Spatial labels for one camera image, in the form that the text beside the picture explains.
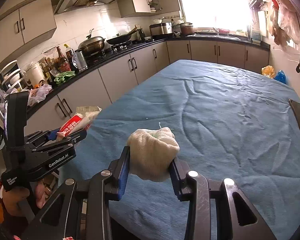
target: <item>wrinkled fabric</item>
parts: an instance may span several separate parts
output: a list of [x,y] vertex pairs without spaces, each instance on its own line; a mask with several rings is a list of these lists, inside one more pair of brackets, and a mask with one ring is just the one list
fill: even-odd
[[[192,170],[208,179],[234,179],[277,239],[289,239],[300,224],[300,129],[288,99],[300,102],[276,80],[179,60],[102,110],[76,157],[60,169],[61,178],[91,178],[120,157],[131,133],[155,130],[161,122]],[[110,202],[111,216],[142,240],[183,239],[187,213],[188,202],[178,201],[171,180],[132,174],[122,200]]]

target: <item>bright window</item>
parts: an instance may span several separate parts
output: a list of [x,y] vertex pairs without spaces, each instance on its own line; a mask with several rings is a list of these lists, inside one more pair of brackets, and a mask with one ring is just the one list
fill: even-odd
[[248,0],[182,0],[182,4],[194,27],[246,31],[252,22]]

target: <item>black pan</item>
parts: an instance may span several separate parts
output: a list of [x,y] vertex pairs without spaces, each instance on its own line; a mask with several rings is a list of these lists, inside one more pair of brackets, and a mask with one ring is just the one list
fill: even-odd
[[137,27],[135,27],[131,32],[127,33],[127,34],[124,34],[124,35],[120,35],[118,37],[115,37],[115,38],[112,38],[112,39],[109,39],[107,40],[107,42],[110,44],[110,45],[117,45],[117,44],[120,44],[120,43],[124,43],[128,40],[130,40],[131,38],[131,35],[133,33],[137,32]]

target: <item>cabinet handle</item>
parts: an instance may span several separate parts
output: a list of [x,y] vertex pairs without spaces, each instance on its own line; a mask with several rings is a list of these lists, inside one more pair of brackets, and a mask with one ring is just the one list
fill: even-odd
[[69,108],[69,111],[70,111],[70,113],[72,114],[73,112],[72,112],[72,110],[71,110],[70,106],[68,105],[67,101],[66,101],[65,99],[63,99],[63,100],[61,101],[61,103],[62,103],[62,102],[65,102],[65,103],[66,103],[66,105],[67,105],[67,106],[68,106],[68,108]]
[[65,112],[62,110],[61,106],[59,105],[59,103],[56,104],[56,106],[58,106],[61,110],[61,112],[63,113],[64,117],[67,117],[67,115],[65,114]]
[[22,18],[21,21],[20,21],[20,26],[21,26],[21,22],[22,22],[22,25],[23,25],[23,29],[25,30],[26,28],[25,28],[25,22],[24,22],[23,18]]
[[136,65],[134,69],[137,69],[138,67],[137,67],[136,59],[134,57],[132,59],[134,60],[134,64]]
[[131,59],[128,60],[128,65],[129,65],[129,62],[131,63],[131,66],[132,66],[132,70],[131,70],[131,71],[134,71],[134,68],[133,68],[133,64],[132,64]]
[[19,21],[17,21],[17,27],[18,27],[18,33],[20,32],[19,30]]

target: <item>countertop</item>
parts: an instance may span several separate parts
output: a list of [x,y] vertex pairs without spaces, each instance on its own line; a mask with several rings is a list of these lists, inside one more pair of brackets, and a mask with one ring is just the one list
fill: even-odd
[[71,85],[72,83],[76,82],[78,79],[82,78],[83,76],[89,74],[90,72],[100,68],[101,66],[115,60],[118,59],[119,57],[122,57],[124,55],[127,55],[131,52],[134,52],[138,49],[142,49],[148,46],[151,46],[153,44],[157,44],[163,41],[180,41],[180,40],[206,40],[206,41],[224,41],[224,42],[230,42],[230,43],[235,43],[235,44],[242,44],[242,45],[248,45],[248,46],[252,46],[255,48],[259,48],[259,49],[263,49],[266,51],[270,51],[270,45],[265,43],[265,42],[261,42],[260,44],[257,43],[252,43],[250,41],[247,41],[246,38],[244,37],[240,37],[240,40],[231,40],[231,39],[225,39],[222,38],[222,36],[217,36],[216,34],[206,34],[204,33],[204,36],[201,35],[194,35],[194,36],[188,36],[188,37],[172,37],[172,38],[167,38],[167,39],[161,39],[161,40],[156,40],[156,41],[146,41],[144,43],[138,43],[138,44],[134,44],[131,47],[127,48],[126,50],[123,50],[121,52],[117,52],[115,54],[109,55],[106,58],[100,59],[98,60],[95,64],[92,65],[88,65],[88,69],[82,71],[81,73],[78,73],[76,76],[74,76],[73,78],[69,79],[67,82],[63,83],[62,85],[55,87],[53,90],[50,91],[50,93],[46,96],[46,99],[35,104],[34,106],[28,106],[27,109],[27,118],[31,117],[37,110],[39,110],[46,102],[48,102],[51,98],[53,98],[54,96],[56,96],[59,92],[61,92],[63,89],[65,89],[66,87],[68,87],[69,85]]

